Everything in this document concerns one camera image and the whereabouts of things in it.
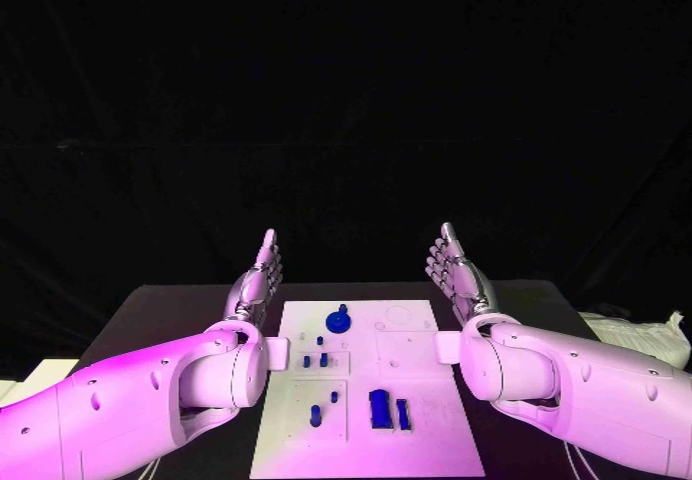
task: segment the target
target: blue object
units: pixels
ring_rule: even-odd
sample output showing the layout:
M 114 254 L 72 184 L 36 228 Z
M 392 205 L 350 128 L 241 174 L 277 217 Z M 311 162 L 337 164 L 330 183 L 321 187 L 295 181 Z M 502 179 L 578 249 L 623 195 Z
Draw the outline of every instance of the blue object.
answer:
M 350 317 L 346 305 L 339 306 L 339 311 L 329 314 L 327 330 L 332 333 L 343 333 L 350 328 Z
M 370 425 L 372 428 L 393 428 L 389 414 L 389 393 L 386 390 L 373 390 L 370 399 Z
M 316 428 L 321 425 L 321 412 L 319 405 L 310 407 L 310 425 Z
M 399 411 L 399 427 L 402 430 L 411 430 L 411 420 L 408 419 L 406 401 L 396 400 L 396 410 Z

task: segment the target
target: robotic hand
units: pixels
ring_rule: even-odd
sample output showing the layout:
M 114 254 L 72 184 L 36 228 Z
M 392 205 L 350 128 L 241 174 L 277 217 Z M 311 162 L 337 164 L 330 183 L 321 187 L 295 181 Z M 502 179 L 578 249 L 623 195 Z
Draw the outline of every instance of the robotic hand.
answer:
M 448 223 L 431 254 L 425 271 L 463 325 L 437 335 L 438 360 L 460 364 L 473 395 L 621 465 L 690 479 L 690 375 L 649 355 L 499 313 Z
M 280 259 L 268 230 L 220 322 L 199 335 L 95 363 L 0 409 L 3 480 L 120 477 L 255 404 L 267 371 L 284 370 L 288 360 L 288 340 L 259 333 Z

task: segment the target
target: black background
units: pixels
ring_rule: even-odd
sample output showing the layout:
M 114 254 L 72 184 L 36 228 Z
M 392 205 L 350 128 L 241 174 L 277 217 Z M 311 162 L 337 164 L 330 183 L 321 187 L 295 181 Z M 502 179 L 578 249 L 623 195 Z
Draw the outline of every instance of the black background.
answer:
M 79 356 L 143 284 L 493 279 L 636 320 L 689 303 L 692 4 L 13 2 L 0 375 Z

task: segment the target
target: white fabric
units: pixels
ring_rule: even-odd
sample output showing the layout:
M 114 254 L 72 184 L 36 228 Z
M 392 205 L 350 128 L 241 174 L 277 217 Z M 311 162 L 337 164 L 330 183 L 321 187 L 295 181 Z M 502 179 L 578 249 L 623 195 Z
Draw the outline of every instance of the white fabric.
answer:
M 689 360 L 689 341 L 680 330 L 682 315 L 673 312 L 666 323 L 630 323 L 595 313 L 579 312 L 601 342 L 653 355 L 673 367 L 685 368 Z

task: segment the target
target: table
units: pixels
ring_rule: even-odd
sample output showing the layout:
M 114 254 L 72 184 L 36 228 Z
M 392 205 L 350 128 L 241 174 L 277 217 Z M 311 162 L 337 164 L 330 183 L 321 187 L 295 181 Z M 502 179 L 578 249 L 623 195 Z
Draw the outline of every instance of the table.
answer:
M 551 282 L 493 282 L 503 313 L 523 324 L 597 340 Z M 94 340 L 75 371 L 94 362 L 200 333 L 220 319 L 229 285 L 143 286 L 127 298 Z M 458 330 L 450 302 L 431 282 L 284 284 L 274 296 L 262 333 L 278 334 L 285 301 L 428 300 L 440 330 Z M 454 379 L 489 479 L 574 478 L 562 441 L 502 415 L 466 387 L 458 368 Z M 156 479 L 246 479 L 252 464 L 264 395 L 225 425 L 206 432 L 160 462 Z M 621 467 L 585 453 L 601 479 L 665 478 Z M 590 478 L 579 470 L 582 478 Z M 125 479 L 137 479 L 138 472 Z

